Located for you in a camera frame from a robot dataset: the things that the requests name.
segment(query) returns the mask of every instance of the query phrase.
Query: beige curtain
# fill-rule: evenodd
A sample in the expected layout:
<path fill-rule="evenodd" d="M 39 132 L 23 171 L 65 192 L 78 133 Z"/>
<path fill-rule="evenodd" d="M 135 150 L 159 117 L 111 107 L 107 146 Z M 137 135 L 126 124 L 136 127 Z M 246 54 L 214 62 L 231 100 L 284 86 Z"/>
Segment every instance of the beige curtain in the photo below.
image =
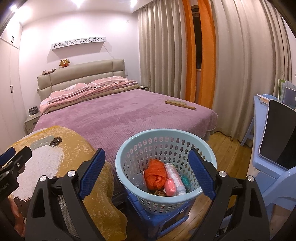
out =
<path fill-rule="evenodd" d="M 213 110 L 217 131 L 242 141 L 254 116 L 253 96 L 277 96 L 291 80 L 283 20 L 266 0 L 211 0 L 217 38 Z"/>
<path fill-rule="evenodd" d="M 157 0 L 139 10 L 141 83 L 185 98 L 186 30 L 182 0 Z"/>

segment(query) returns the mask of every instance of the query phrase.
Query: cable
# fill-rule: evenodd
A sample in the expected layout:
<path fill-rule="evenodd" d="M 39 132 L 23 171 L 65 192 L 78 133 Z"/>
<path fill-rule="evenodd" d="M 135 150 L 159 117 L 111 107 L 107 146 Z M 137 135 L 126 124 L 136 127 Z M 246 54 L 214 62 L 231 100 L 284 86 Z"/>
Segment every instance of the cable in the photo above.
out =
<path fill-rule="evenodd" d="M 103 46 L 104 46 L 104 48 L 107 50 L 107 52 L 108 52 L 108 54 L 110 54 L 110 56 L 113 58 L 113 59 L 115 59 L 114 57 L 113 57 L 113 55 L 108 51 L 108 49 L 105 47 L 105 45 L 103 44 Z"/>

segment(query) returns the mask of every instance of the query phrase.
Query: folded blanket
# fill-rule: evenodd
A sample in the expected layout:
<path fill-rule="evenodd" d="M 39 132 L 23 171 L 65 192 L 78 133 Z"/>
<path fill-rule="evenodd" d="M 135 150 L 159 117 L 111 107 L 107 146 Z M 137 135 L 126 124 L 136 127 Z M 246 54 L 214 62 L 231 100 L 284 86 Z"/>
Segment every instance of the folded blanket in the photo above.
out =
<path fill-rule="evenodd" d="M 69 170 L 77 170 L 95 153 L 83 137 L 60 126 L 23 138 L 12 146 L 17 152 L 24 146 L 32 150 L 32 158 L 20 170 L 17 179 L 20 186 L 11 195 L 24 217 L 27 216 L 30 199 L 40 176 L 64 176 Z M 91 194 L 83 203 L 104 238 L 116 241 L 126 239 L 127 219 L 111 202 L 114 189 L 111 168 L 106 161 Z"/>
<path fill-rule="evenodd" d="M 104 86 L 99 86 L 96 88 L 89 88 L 76 95 L 73 95 L 71 97 L 68 97 L 53 103 L 49 103 L 50 98 L 46 98 L 41 102 L 39 109 L 41 114 L 47 114 L 52 110 L 61 109 L 66 106 L 70 106 L 85 100 L 89 100 L 89 99 L 93 99 L 93 98 L 97 98 L 97 97 L 105 96 L 109 94 L 120 93 L 127 90 L 138 89 L 138 88 L 140 88 L 138 83 L 133 80 L 128 80 L 128 81 L 119 82 L 119 83 L 116 82 L 116 83 L 112 83 Z"/>

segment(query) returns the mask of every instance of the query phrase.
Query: pink pillowcase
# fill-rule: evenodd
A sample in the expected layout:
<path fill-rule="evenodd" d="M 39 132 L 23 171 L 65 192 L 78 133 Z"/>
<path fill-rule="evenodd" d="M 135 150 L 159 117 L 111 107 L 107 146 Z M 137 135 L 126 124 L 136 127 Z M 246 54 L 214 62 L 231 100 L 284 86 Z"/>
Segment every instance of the pink pillowcase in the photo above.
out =
<path fill-rule="evenodd" d="M 49 96 L 48 103 L 53 103 L 68 97 L 71 97 L 73 95 L 76 95 L 78 93 L 81 93 L 82 91 L 86 90 L 89 86 L 85 83 L 79 83 L 75 85 L 71 85 L 68 88 L 65 88 L 60 91 L 52 92 Z"/>
<path fill-rule="evenodd" d="M 128 81 L 128 79 L 123 78 L 121 76 L 112 76 L 112 77 L 107 77 L 107 78 L 95 80 L 95 81 L 89 83 L 89 86 L 96 89 L 96 88 L 106 86 L 109 84 L 120 83 L 120 82 L 125 82 L 125 81 Z"/>

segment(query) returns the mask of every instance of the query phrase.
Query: white tube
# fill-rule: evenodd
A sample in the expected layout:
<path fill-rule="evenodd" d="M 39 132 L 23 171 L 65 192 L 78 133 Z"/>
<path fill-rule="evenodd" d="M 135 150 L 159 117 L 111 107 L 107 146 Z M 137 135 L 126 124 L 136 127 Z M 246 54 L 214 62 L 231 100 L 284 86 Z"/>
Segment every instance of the white tube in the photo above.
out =
<path fill-rule="evenodd" d="M 172 178 L 176 185 L 177 196 L 186 194 L 186 188 L 176 170 L 175 166 L 172 163 L 165 164 L 165 169 L 168 175 L 168 178 Z"/>

